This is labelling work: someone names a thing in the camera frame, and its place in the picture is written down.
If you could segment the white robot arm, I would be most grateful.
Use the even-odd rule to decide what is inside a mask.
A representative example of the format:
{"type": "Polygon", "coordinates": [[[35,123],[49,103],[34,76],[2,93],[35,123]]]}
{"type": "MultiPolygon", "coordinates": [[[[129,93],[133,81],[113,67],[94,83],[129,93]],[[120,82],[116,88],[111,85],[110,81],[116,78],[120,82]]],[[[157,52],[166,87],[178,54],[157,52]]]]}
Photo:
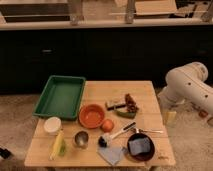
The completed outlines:
{"type": "Polygon", "coordinates": [[[208,69],[201,62],[171,69],[165,76],[166,86],[158,94],[161,109],[167,112],[189,100],[210,114],[207,123],[213,127],[213,87],[205,83],[207,78],[208,69]]]}

